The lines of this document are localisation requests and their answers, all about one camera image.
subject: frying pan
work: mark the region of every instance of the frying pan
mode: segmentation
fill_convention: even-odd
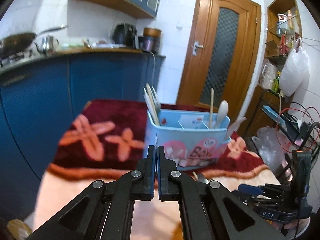
[[[55,32],[68,28],[68,25],[60,25],[58,27],[50,28],[40,32],[38,35],[35,33],[19,33],[8,36],[0,40],[0,59],[6,58],[12,54],[19,53],[28,48],[36,36],[44,33]]]

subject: wall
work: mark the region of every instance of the wall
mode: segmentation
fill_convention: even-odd
[[[264,0],[267,12],[267,7],[274,0]],[[320,43],[309,39],[320,41],[320,30],[314,21],[313,17],[309,13],[301,0],[296,0],[298,11],[301,19],[301,28],[303,36],[303,48],[306,50],[309,60],[310,69],[308,77],[300,84],[295,92],[293,101],[302,104],[304,107],[314,106],[320,111],[320,92],[317,89],[317,83],[320,79]],[[297,104],[292,104],[292,107],[300,108]],[[302,113],[298,111],[292,112],[296,117],[301,118]],[[319,120],[317,113],[314,110],[310,110],[311,116],[315,120]],[[313,206],[313,212],[316,212],[320,207],[320,161],[316,162],[316,165],[311,171],[310,178],[310,191],[308,194],[308,204]]]
[[[136,24],[122,12],[78,0],[14,0],[0,22],[0,37],[20,32],[35,32],[68,24],[69,28],[52,33],[64,42],[106,39],[119,23]]]
[[[264,1],[252,0],[261,5],[262,26],[257,64],[252,77],[252,84],[248,90],[240,115],[243,115],[251,100],[255,84],[258,80],[258,69],[262,62],[262,44],[264,39]],[[161,54],[166,60],[161,69],[157,93],[163,103],[174,104],[176,102],[184,60],[186,57],[188,40],[192,26],[196,0],[160,0],[159,11],[155,20],[138,19],[137,29],[142,33],[146,26],[159,28],[162,34]]]

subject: brown pot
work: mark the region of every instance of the brown pot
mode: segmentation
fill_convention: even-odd
[[[155,28],[144,28],[143,29],[143,36],[152,36],[155,38],[160,38],[161,30]]]

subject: red cable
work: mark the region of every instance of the red cable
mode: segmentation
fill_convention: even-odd
[[[310,106],[310,107],[308,107],[308,108],[306,109],[306,111],[307,111],[308,109],[310,109],[310,108],[315,109],[313,106]],[[296,109],[296,108],[292,108],[292,107],[285,108],[285,109],[283,109],[283,110],[279,113],[279,116],[278,116],[278,119],[277,119],[277,122],[276,122],[276,137],[277,137],[277,141],[278,141],[279,145],[280,145],[281,148],[284,149],[286,152],[289,152],[289,151],[288,151],[287,149],[285,149],[285,148],[281,145],[281,143],[280,143],[280,141],[279,141],[279,138],[278,138],[278,123],[279,123],[281,114],[282,114],[284,111],[290,110],[290,109],[295,110],[295,111],[302,112],[303,115],[306,113],[306,111],[303,112],[303,111],[300,110],[300,109]],[[306,149],[306,151],[309,150],[309,149],[311,149],[311,147],[314,145],[314,143],[315,143],[316,140],[319,138],[319,136],[320,136],[320,130],[319,130],[319,132],[318,132],[317,138],[313,141],[313,143],[311,144],[311,146]]]

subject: red blanket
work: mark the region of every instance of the red blanket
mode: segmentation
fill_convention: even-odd
[[[208,111],[193,106],[162,105],[162,108]],[[146,122],[145,103],[95,100],[63,135],[47,171],[67,180],[118,179],[134,170],[142,158]],[[217,163],[197,172],[209,178],[250,179],[267,169],[255,153],[247,151],[241,137],[234,133],[232,139]]]

